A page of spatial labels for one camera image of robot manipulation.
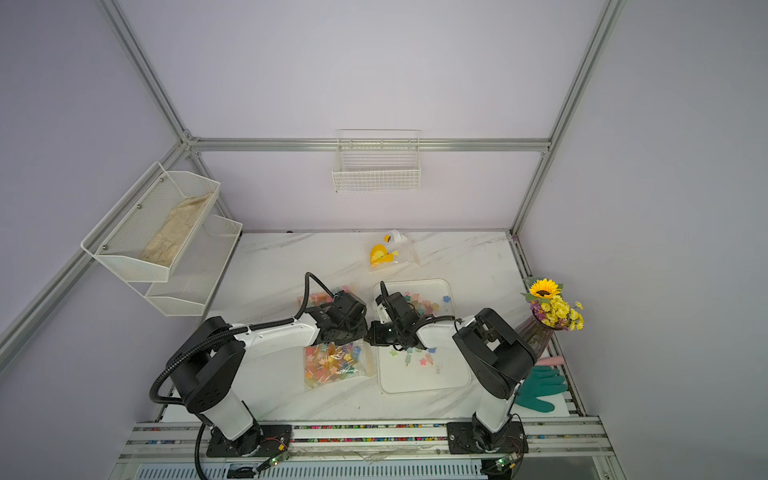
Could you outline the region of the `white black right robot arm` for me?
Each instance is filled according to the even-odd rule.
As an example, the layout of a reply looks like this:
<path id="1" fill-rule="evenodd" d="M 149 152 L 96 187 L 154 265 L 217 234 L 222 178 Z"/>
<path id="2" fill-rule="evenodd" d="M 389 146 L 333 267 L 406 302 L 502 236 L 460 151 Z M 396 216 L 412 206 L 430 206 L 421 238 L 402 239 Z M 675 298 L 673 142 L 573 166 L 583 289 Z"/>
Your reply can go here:
<path id="1" fill-rule="evenodd" d="M 484 308 L 472 317 L 420 315 L 400 292 L 379 284 L 378 319 L 365 341 L 376 347 L 454 349 L 478 380 L 483 392 L 468 422 L 447 426 L 454 453 L 496 453 L 509 449 L 522 428 L 511 410 L 538 356 L 495 310 Z"/>

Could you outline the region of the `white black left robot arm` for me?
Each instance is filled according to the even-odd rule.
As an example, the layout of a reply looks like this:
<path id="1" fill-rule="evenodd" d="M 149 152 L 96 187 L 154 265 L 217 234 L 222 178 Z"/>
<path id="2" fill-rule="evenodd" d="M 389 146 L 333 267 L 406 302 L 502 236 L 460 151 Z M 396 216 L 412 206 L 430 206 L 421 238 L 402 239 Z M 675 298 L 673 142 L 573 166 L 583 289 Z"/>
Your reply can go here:
<path id="1" fill-rule="evenodd" d="M 230 455 L 261 455 L 266 446 L 279 445 L 279 439 L 267 438 L 233 387 L 243 362 L 318 344 L 344 345 L 367 331 L 362 300 L 341 290 L 329 302 L 311 306 L 311 282 L 323 285 L 314 274 L 305 274 L 302 303 L 292 317 L 248 325 L 220 316 L 203 321 L 170 356 L 150 386 L 149 399 L 184 407 Z"/>

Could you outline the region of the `pile of candies on tray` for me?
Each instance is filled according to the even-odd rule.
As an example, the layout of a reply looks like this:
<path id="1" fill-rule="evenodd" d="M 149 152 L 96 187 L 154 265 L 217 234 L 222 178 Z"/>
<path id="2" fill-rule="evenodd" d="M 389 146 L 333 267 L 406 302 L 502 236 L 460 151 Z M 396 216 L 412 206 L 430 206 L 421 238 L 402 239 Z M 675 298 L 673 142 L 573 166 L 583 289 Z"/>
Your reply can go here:
<path id="1" fill-rule="evenodd" d="M 450 336 L 456 318 L 420 314 L 400 292 L 385 294 L 382 305 L 389 316 L 389 345 L 396 351 L 437 350 Z"/>

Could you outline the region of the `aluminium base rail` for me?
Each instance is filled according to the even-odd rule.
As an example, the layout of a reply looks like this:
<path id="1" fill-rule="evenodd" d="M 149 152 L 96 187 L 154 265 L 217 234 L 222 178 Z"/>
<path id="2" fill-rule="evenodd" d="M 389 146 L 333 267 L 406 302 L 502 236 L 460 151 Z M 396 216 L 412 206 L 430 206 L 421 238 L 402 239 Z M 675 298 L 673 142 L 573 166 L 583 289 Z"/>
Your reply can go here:
<path id="1" fill-rule="evenodd" d="M 485 451 L 458 420 L 265 422 L 240 456 L 197 422 L 139 423 L 113 479 L 622 479 L 596 417 L 511 419 Z"/>

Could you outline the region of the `clear ziploc bag of candies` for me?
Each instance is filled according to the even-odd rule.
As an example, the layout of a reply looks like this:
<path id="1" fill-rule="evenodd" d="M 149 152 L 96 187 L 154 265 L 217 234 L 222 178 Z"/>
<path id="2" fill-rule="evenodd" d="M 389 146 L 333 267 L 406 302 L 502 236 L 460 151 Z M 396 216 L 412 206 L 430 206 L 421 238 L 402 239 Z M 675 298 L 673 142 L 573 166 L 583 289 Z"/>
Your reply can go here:
<path id="1" fill-rule="evenodd" d="M 387 232 L 382 241 L 375 244 L 369 252 L 371 270 L 382 270 L 405 264 L 417 264 L 418 256 L 412 239 L 399 230 Z"/>

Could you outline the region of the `sunflower and yellow flower bouquet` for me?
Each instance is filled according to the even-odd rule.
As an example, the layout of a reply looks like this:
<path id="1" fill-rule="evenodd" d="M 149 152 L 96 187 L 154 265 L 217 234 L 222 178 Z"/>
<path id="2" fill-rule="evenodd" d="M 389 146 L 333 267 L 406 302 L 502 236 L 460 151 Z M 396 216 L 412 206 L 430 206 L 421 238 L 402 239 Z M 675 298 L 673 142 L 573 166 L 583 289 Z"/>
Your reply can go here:
<path id="1" fill-rule="evenodd" d="M 566 301 L 561 284 L 544 277 L 527 277 L 523 282 L 525 291 L 522 296 L 538 323 L 558 331 L 584 328 L 583 305 L 578 301 Z"/>

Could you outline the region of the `white plastic tray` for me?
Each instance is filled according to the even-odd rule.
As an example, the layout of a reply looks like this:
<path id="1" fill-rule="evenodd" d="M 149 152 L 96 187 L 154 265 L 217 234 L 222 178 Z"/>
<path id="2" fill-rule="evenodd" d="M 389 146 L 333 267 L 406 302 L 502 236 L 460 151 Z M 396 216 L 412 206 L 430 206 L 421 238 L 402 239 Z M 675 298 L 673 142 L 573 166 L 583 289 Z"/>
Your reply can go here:
<path id="1" fill-rule="evenodd" d="M 389 293 L 401 293 L 420 315 L 455 314 L 450 286 L 443 279 L 387 282 L 386 287 Z M 387 394 L 463 388 L 472 379 L 454 343 L 442 350 L 377 347 L 376 354 L 379 386 Z"/>

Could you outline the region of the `green rubber glove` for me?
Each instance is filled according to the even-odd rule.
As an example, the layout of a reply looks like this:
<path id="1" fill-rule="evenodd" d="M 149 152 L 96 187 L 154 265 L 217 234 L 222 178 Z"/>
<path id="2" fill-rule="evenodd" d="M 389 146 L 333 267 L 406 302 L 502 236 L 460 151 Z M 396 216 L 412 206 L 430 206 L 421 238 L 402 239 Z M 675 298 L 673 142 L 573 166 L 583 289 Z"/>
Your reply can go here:
<path id="1" fill-rule="evenodd" d="M 555 405 L 544 397 L 560 395 L 568 390 L 565 377 L 555 367 L 535 366 L 520 386 L 515 403 L 539 413 L 551 413 Z"/>

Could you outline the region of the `beige cloth in shelf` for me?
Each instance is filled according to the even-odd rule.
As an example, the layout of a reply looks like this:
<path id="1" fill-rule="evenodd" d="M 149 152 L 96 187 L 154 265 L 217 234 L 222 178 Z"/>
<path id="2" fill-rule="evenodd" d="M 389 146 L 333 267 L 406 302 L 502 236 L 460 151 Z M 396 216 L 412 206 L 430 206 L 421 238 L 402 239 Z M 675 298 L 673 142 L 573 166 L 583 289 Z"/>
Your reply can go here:
<path id="1" fill-rule="evenodd" d="M 210 198 L 211 194 L 190 197 L 173 207 L 160 230 L 143 250 L 141 259 L 170 267 Z"/>

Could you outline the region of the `dark glass vase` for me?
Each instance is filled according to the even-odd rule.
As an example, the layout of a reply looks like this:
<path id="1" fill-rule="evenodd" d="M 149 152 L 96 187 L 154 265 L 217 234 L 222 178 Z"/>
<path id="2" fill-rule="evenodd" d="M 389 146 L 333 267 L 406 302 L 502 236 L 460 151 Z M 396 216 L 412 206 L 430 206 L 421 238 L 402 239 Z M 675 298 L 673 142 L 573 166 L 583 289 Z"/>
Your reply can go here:
<path id="1" fill-rule="evenodd" d="M 553 327 L 545 325 L 533 314 L 516 326 L 515 331 L 530 347 L 536 360 L 542 356 L 556 332 Z"/>

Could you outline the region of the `white two-tier mesh shelf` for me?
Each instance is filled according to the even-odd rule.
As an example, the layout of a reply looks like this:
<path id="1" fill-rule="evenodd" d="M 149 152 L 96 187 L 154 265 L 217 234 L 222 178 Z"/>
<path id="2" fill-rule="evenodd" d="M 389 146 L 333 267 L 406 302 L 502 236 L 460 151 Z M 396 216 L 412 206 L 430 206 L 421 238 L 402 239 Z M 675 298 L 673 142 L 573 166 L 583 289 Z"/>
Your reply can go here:
<path id="1" fill-rule="evenodd" d="M 208 309 L 242 233 L 215 212 L 221 184 L 151 166 L 81 249 L 166 317 Z"/>

